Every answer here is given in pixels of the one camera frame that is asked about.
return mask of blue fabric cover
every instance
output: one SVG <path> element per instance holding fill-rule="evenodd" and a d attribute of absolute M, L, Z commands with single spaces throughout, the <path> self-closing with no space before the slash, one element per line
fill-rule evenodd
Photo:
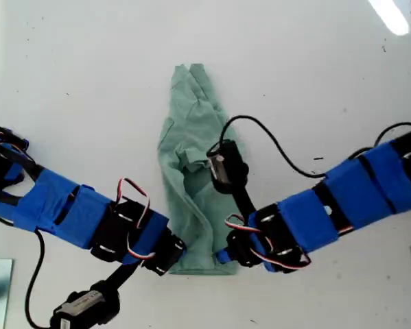
<path fill-rule="evenodd" d="M 218 252 L 216 252 L 215 257 L 218 260 L 218 262 L 221 263 L 221 264 L 226 264 L 226 263 L 229 263 L 229 262 L 233 261 L 230 258 L 230 255 L 228 255 L 228 252 L 226 252 L 225 249 L 222 249 L 222 250 L 219 250 Z"/>
<path fill-rule="evenodd" d="M 107 197 L 82 185 L 67 216 L 56 226 L 55 235 L 78 247 L 88 249 L 110 202 Z"/>
<path fill-rule="evenodd" d="M 338 231 L 313 190 L 284 199 L 278 208 L 296 242 L 306 252 L 338 240 Z"/>
<path fill-rule="evenodd" d="M 397 212 L 411 210 L 411 181 L 403 171 L 402 160 L 390 143 L 384 143 L 364 154 L 370 162 L 384 195 Z"/>
<path fill-rule="evenodd" d="M 356 230 L 392 214 L 358 159 L 328 171 L 324 182 Z"/>
<path fill-rule="evenodd" d="M 14 163 L 4 176 L 4 180 L 15 180 L 21 172 L 22 166 L 20 164 Z"/>

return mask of green towel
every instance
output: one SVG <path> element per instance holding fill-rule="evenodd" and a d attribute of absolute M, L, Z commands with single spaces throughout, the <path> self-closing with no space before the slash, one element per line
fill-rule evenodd
<path fill-rule="evenodd" d="M 173 232 L 187 244 L 187 254 L 172 274 L 228 275 L 236 262 L 220 264 L 213 253 L 226 247 L 225 218 L 239 212 L 231 195 L 211 182 L 206 152 L 228 120 L 202 64 L 177 66 L 172 77 L 169 116 L 158 146 L 158 159 Z M 225 137 L 235 139 L 228 129 Z"/>

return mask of black cable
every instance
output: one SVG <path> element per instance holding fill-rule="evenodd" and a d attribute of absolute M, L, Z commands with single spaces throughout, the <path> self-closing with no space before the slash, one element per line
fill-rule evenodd
<path fill-rule="evenodd" d="M 382 130 L 382 132 L 381 132 L 381 133 L 379 134 L 379 136 L 376 138 L 374 147 L 376 147 L 376 146 L 379 145 L 382 137 L 384 137 L 384 135 L 385 135 L 387 132 L 389 132 L 391 129 L 394 129 L 394 128 L 396 128 L 396 127 L 400 127 L 400 126 L 402 126 L 402 125 L 409 125 L 409 126 L 411 127 L 411 122 L 398 122 L 398 123 L 395 123 L 394 125 L 390 125 L 389 127 L 385 128 L 384 130 Z"/>
<path fill-rule="evenodd" d="M 254 121 L 257 125 L 260 126 L 261 129 L 263 129 L 265 131 L 266 134 L 268 134 L 268 136 L 272 139 L 272 141 L 274 142 L 275 146 L 277 147 L 277 149 L 279 150 L 280 154 L 284 157 L 284 159 L 286 160 L 286 162 L 291 166 L 291 168 L 293 168 L 293 170 L 295 170 L 297 173 L 308 177 L 308 178 L 323 178 L 325 177 L 325 173 L 307 173 L 304 170 L 301 170 L 300 168 L 298 168 L 291 160 L 290 158 L 287 156 L 287 154 L 283 151 L 283 149 L 281 148 L 279 142 L 277 141 L 277 139 L 275 138 L 275 136 L 272 134 L 272 132 L 269 131 L 269 129 L 262 124 L 258 119 L 249 116 L 249 115 L 236 115 L 235 117 L 232 117 L 231 119 L 228 120 L 228 122 L 225 124 L 224 128 L 222 129 L 222 133 L 220 134 L 220 139 L 219 139 L 219 144 L 220 146 L 222 146 L 222 143 L 224 141 L 224 135 L 226 130 L 228 129 L 228 127 L 230 126 L 230 124 L 238 119 L 248 119 L 251 121 Z"/>
<path fill-rule="evenodd" d="M 27 318 L 27 321 L 30 324 L 30 326 L 34 329 L 50 329 L 50 327 L 40 327 L 37 324 L 35 324 L 32 319 L 32 316 L 30 315 L 30 297 L 32 295 L 33 286 L 38 277 L 39 270 L 40 270 L 40 267 L 42 266 L 43 258 L 45 256 L 45 242 L 43 240 L 42 234 L 37 229 L 34 231 L 34 234 L 39 239 L 40 254 L 39 254 L 38 263 L 36 265 L 36 268 L 34 269 L 32 279 L 30 280 L 30 283 L 28 284 L 27 293 L 25 295 L 25 317 Z"/>
<path fill-rule="evenodd" d="M 11 221 L 6 221 L 5 219 L 2 219 L 1 217 L 0 217 L 0 222 L 4 225 L 7 225 L 7 226 L 11 226 L 11 227 L 14 226 Z"/>
<path fill-rule="evenodd" d="M 365 151 L 369 151 L 371 149 L 372 149 L 372 147 L 369 147 L 369 146 L 358 149 L 357 151 L 354 151 L 351 154 L 351 156 L 348 157 L 348 159 L 352 160 L 352 159 L 356 158 L 357 156 L 359 156 L 361 153 L 364 153 Z"/>

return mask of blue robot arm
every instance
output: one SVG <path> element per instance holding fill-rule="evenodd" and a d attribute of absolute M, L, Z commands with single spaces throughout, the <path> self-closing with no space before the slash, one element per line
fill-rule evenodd
<path fill-rule="evenodd" d="M 289 273 L 308 266 L 308 253 L 342 235 L 411 210 L 411 132 L 379 142 L 380 138 L 373 148 L 361 149 L 324 174 L 297 168 L 307 177 L 323 179 L 314 188 L 255 210 L 245 190 L 248 167 L 237 145 L 222 138 L 208 154 L 212 179 L 217 190 L 233 195 L 242 213 L 234 217 L 243 225 L 227 221 L 235 230 L 217 259 L 247 267 L 263 263 L 268 271 Z"/>

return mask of green cloth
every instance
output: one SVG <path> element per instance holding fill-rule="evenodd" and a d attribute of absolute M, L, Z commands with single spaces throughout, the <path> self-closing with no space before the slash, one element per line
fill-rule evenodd
<path fill-rule="evenodd" d="M 238 213 L 231 195 L 217 192 L 211 181 L 208 149 L 228 120 L 202 64 L 188 70 L 177 66 L 172 77 L 169 116 L 158 146 L 158 160 L 173 232 L 187 245 L 187 253 L 172 274 L 228 275 L 237 263 L 220 264 L 213 253 L 226 247 L 230 229 L 225 218 Z M 225 137 L 235 139 L 228 129 Z"/>

